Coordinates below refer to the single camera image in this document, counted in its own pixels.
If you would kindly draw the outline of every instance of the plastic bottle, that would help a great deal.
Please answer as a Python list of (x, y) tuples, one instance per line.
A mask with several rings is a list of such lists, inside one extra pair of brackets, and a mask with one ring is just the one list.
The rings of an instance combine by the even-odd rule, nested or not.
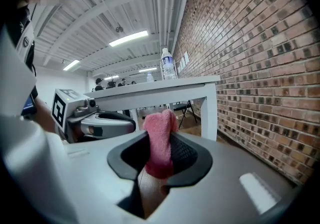
[(163, 64), (163, 74), (165, 80), (176, 79), (176, 72), (174, 67), (174, 60), (168, 52), (168, 48), (162, 49), (162, 64)]
[(148, 72), (148, 75), (146, 76), (146, 81), (149, 82), (154, 82), (154, 77), (152, 76), (152, 74), (150, 72)]

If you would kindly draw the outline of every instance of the wooden floor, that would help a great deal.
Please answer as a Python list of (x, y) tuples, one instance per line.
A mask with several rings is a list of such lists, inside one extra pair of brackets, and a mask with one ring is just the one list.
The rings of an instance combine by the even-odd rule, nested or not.
[[(162, 112), (165, 109), (167, 108), (157, 106), (139, 110), (138, 125), (140, 130), (143, 130), (143, 117), (156, 112)], [(182, 114), (182, 111), (175, 111), (175, 115), (177, 117), (180, 116), (179, 120), (177, 120), (178, 125), (181, 122)], [(180, 131), (196, 136), (201, 136), (201, 121), (199, 119), (197, 119), (196, 121), (193, 115), (187, 112), (181, 124)], [(226, 143), (224, 140), (221, 139), (218, 141), (221, 143)], [(165, 193), (161, 190), (161, 187), (166, 184), (166, 180), (157, 179), (149, 175), (145, 171), (145, 169), (143, 169), (138, 176), (138, 183), (142, 199), (142, 206), (144, 209), (144, 218), (147, 219), (166, 198)]]

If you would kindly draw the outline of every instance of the chair leg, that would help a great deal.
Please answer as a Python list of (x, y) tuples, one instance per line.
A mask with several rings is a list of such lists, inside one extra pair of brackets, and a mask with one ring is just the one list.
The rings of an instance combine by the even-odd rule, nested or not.
[(183, 120), (184, 120), (184, 118), (185, 118), (185, 114), (186, 114), (186, 112), (187, 112), (187, 109), (182, 110), (183, 117), (182, 117), (182, 120), (181, 120), (181, 122), (180, 122), (180, 124), (179, 124), (179, 129), (180, 129), (180, 126), (181, 126), (181, 124), (182, 124), (182, 121), (183, 121)]
[(196, 119), (196, 115), (195, 115), (194, 109), (192, 108), (192, 105), (191, 105), (191, 104), (190, 104), (190, 107), (191, 107), (191, 110), (192, 110), (192, 114), (193, 114), (195, 123), (197, 124), (198, 122), (197, 122), (197, 119)]

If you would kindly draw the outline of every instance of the fluorescent light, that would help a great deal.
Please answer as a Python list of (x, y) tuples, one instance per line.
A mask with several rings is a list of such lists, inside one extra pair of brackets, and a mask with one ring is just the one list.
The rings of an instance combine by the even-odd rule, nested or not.
[(110, 77), (106, 77), (104, 80), (115, 79), (115, 78), (118, 78), (118, 77), (119, 77), (118, 75), (110, 76)]
[(77, 63), (79, 63), (79, 60), (74, 60), (74, 61), (72, 61), (68, 66), (66, 66), (63, 70), (64, 70), (64, 71), (67, 71), (67, 70), (69, 70), (70, 68), (72, 68), (74, 65), (76, 65)]
[(118, 40), (115, 40), (115, 41), (109, 43), (109, 45), (114, 47), (114, 46), (120, 45), (122, 43), (131, 41), (131, 40), (134, 40), (134, 39), (137, 39), (137, 38), (146, 37), (147, 35), (148, 35), (148, 32), (145, 30), (145, 31), (142, 31), (142, 32), (138, 32), (138, 33), (135, 33), (135, 34), (131, 34), (131, 35), (127, 35), (125, 37), (122, 37), (122, 38), (120, 38)]
[(141, 69), (139, 70), (139, 72), (146, 72), (146, 71), (151, 71), (151, 70), (156, 70), (156, 67), (151, 67), (151, 68), (147, 68), (147, 69)]

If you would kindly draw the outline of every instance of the pink towel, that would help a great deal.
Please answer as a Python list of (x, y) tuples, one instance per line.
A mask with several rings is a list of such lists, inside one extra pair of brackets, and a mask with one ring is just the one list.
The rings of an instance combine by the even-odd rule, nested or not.
[(176, 115), (171, 110), (147, 115), (143, 128), (149, 134), (150, 158), (145, 170), (158, 179), (166, 179), (174, 174), (171, 160), (170, 132), (177, 132)]

